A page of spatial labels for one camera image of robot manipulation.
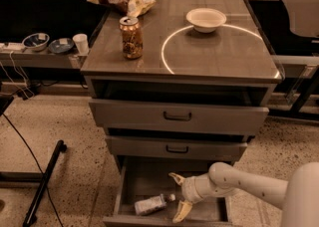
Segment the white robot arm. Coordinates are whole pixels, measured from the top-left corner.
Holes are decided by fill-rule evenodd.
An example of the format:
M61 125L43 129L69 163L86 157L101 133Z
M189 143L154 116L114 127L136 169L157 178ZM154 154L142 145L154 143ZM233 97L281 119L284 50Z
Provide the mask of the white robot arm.
M288 181L237 170L223 162L208 173L182 177L170 173L181 187L173 223L183 221L192 206L208 197L226 197L237 188L282 210L280 227L319 227L319 163L300 166Z

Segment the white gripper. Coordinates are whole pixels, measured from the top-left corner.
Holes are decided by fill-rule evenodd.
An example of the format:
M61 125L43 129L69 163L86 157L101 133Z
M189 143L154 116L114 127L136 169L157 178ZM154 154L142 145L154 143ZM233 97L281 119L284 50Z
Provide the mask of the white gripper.
M208 174L192 176L186 179L174 172L170 172L168 175L177 185L181 186L181 193L185 199L178 203L176 213L172 218L173 223L180 223L191 211L192 204L196 204L212 195L213 186Z

